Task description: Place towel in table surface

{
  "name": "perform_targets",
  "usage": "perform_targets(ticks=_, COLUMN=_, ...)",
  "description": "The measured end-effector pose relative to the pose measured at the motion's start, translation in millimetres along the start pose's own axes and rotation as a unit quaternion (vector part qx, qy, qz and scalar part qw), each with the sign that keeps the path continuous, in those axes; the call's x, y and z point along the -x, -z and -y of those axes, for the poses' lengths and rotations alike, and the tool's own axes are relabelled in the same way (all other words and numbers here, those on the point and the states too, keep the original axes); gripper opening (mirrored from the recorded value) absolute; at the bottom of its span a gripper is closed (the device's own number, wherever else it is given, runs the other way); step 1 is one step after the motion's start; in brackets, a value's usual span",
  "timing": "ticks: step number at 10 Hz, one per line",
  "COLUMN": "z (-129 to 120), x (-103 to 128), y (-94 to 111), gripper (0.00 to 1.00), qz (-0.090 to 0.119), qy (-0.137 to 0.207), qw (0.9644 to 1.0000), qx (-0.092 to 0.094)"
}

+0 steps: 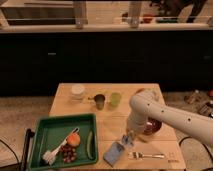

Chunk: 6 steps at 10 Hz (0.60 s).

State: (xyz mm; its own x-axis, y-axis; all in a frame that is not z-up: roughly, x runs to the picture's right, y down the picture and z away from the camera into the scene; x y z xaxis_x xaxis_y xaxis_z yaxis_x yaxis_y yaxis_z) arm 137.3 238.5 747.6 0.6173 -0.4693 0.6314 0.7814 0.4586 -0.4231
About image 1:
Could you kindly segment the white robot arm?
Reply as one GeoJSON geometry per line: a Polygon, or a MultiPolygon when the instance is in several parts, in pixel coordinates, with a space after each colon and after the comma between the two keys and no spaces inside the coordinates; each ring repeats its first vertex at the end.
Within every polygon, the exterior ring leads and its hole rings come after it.
{"type": "Polygon", "coordinates": [[[135,134],[143,134],[148,119],[152,118],[213,148],[213,119],[164,105],[156,100],[155,93],[150,89],[133,94],[129,106],[127,128],[135,134]]]}

